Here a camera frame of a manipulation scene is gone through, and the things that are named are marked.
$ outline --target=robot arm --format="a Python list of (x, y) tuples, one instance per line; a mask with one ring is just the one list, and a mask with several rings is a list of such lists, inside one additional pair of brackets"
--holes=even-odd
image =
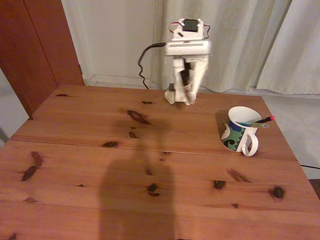
[(165, 54), (173, 56), (174, 84), (164, 96), (169, 103), (193, 103), (208, 70), (211, 44), (204, 40), (204, 24), (200, 19), (180, 19), (173, 38), (165, 46)]

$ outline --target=white curtain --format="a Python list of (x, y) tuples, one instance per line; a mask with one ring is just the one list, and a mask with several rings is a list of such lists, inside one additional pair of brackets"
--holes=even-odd
[(320, 0), (293, 0), (257, 89), (320, 94)]
[[(154, 42), (171, 39), (171, 22), (201, 18), (211, 25), (212, 52), (202, 85), (215, 92), (246, 91), (261, 50), (276, 0), (157, 1)], [(152, 61), (152, 79), (163, 89), (173, 82), (173, 66), (159, 49)]]

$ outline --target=mug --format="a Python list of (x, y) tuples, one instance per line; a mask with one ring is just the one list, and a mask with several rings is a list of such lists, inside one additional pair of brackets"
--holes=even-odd
[(258, 150), (258, 128), (242, 126), (237, 122), (253, 123), (262, 119), (259, 113), (245, 106), (235, 106), (228, 112), (228, 118), (224, 124), (225, 130), (221, 136), (222, 143), (231, 151), (243, 152), (246, 156), (252, 156)]

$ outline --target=door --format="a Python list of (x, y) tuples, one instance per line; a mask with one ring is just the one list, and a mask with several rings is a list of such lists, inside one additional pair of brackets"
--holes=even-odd
[(60, 0), (0, 0), (0, 68), (29, 117), (61, 84), (83, 85)]

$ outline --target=wire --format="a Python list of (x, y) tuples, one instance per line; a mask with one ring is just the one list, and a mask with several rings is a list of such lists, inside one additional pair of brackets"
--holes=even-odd
[(164, 47), (165, 45), (167, 45), (166, 42), (158, 42), (158, 43), (154, 43), (150, 46), (148, 46), (145, 50), (143, 50), (140, 58), (139, 58), (139, 61), (138, 61), (138, 66), (141, 68), (141, 71), (139, 72), (139, 76), (143, 78), (143, 85), (146, 87), (146, 89), (149, 89), (148, 86), (145, 84), (145, 80), (146, 78), (142, 75), (142, 72), (144, 71), (144, 68), (141, 66), (140, 62), (142, 60), (142, 58), (144, 57), (146, 51), (148, 51), (149, 49), (152, 49), (152, 48), (161, 48), (161, 47)]
[(174, 21), (174, 22), (170, 23), (170, 26), (169, 26), (169, 31), (170, 31), (171, 33), (174, 33), (174, 31), (171, 30), (171, 25), (173, 25), (173, 24), (174, 24), (174, 25), (179, 24), (181, 27), (184, 27), (184, 26), (181, 24), (181, 22)]
[(210, 30), (211, 26), (208, 25), (208, 24), (204, 24), (203, 27), (209, 27), (209, 28), (208, 28), (208, 31), (206, 31), (207, 37), (204, 38), (204, 39), (208, 39), (208, 38), (209, 38), (209, 30)]
[(300, 165), (301, 167), (311, 168), (311, 169), (320, 169), (320, 167), (316, 166), (308, 166), (308, 165)]

